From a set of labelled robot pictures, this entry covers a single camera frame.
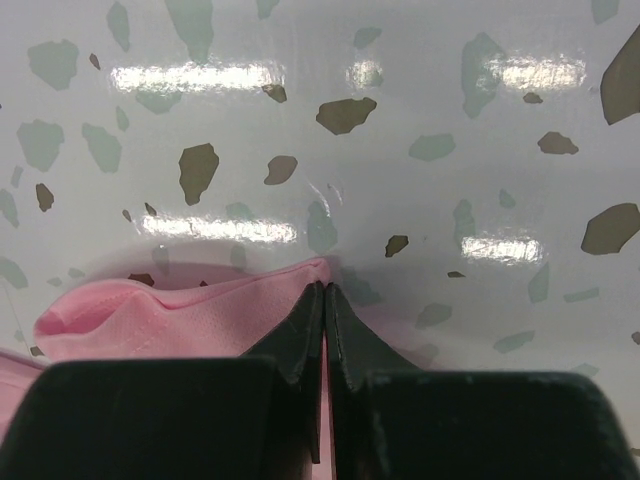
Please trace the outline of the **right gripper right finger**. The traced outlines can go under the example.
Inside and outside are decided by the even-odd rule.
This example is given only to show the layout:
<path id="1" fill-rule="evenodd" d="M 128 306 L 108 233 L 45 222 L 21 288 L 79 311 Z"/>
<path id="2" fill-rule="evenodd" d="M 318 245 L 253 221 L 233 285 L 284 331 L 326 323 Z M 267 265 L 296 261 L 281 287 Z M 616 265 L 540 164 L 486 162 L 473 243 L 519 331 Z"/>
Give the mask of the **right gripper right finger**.
<path id="1" fill-rule="evenodd" d="M 587 377 L 425 371 L 325 292 L 337 479 L 635 479 L 613 409 Z"/>

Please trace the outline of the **pink t shirt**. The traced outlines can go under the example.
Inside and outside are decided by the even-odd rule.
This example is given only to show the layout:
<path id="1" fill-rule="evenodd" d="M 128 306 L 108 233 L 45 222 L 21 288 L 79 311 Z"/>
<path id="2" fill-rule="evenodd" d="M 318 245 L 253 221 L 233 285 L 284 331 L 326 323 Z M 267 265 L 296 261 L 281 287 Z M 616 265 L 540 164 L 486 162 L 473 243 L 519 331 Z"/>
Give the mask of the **pink t shirt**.
<path id="1" fill-rule="evenodd" d="M 304 289 L 330 270 L 322 259 L 258 276 L 186 290 L 158 290 L 133 280 L 83 285 L 56 300 L 35 322 L 48 366 L 1 361 L 1 447 L 35 381 L 75 361 L 237 358 L 286 318 Z M 320 479 L 323 458 L 308 479 Z"/>

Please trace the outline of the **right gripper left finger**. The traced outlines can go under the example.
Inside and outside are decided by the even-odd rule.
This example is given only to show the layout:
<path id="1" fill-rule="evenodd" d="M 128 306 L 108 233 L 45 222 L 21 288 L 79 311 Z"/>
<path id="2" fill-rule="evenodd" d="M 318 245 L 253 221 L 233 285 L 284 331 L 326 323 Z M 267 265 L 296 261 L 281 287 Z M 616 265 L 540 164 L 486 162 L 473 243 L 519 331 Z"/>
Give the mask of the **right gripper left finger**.
<path id="1" fill-rule="evenodd" d="M 1 447 L 5 479 L 308 479 L 320 460 L 324 288 L 237 358 L 52 366 Z"/>

